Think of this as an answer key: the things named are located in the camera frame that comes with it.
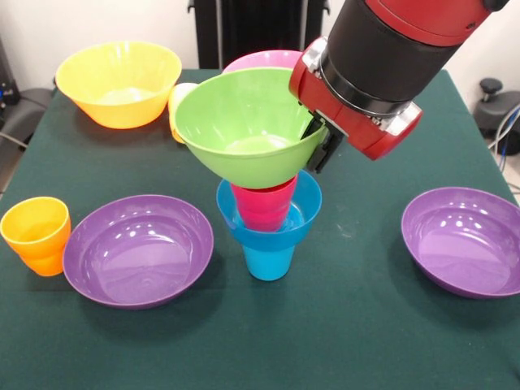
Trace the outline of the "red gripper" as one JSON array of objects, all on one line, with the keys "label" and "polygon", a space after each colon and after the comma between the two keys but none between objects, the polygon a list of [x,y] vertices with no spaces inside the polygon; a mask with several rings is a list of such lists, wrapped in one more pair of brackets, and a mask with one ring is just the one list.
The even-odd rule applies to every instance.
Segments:
[{"label": "red gripper", "polygon": [[382,158],[418,125],[423,111],[414,102],[390,103],[369,97],[351,84],[341,94],[332,88],[333,71],[327,38],[312,42],[292,70],[289,90],[311,114],[301,139],[324,138],[306,164],[320,173],[343,140],[368,158]]}]

